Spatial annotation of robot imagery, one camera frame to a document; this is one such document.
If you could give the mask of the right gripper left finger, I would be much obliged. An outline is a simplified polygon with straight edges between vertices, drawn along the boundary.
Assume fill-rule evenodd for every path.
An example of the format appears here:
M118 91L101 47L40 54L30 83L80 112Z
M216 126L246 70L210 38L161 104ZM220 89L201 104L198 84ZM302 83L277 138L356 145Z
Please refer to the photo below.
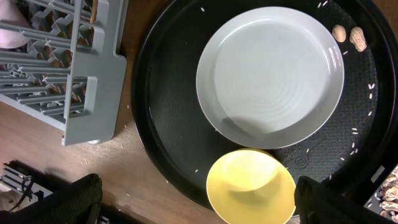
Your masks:
M101 179L89 174L22 210L1 211L1 223L95 223L102 198Z

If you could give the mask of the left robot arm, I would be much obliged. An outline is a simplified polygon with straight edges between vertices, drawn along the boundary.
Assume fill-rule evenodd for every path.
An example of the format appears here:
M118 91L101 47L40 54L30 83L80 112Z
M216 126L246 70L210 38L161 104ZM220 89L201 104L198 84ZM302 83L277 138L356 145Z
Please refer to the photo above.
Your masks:
M40 180L39 173L17 161L2 165L1 184L20 197L27 192L23 201L26 205L36 203L53 194L53 190Z

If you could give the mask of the pink plastic cup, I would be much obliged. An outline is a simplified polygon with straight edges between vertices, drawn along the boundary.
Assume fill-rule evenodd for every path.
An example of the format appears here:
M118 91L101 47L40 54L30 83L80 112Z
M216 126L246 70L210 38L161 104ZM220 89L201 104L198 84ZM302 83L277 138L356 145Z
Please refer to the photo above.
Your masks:
M20 28L30 25L14 1L1 0L1 48L15 49L28 43Z

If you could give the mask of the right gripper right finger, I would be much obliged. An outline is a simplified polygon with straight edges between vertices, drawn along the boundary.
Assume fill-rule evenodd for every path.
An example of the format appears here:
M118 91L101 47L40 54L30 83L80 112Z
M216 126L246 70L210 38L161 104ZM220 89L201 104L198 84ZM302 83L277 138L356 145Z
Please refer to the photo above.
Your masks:
M298 179L294 199L301 224L394 224L307 176Z

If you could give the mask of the yellow bowl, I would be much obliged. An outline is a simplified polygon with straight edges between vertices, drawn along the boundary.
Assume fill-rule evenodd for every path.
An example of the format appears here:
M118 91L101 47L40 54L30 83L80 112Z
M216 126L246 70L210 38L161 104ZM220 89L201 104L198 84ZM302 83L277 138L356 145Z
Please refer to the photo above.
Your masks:
M221 156L206 178L210 205L226 223L287 223L296 210L295 188L283 164L250 148Z

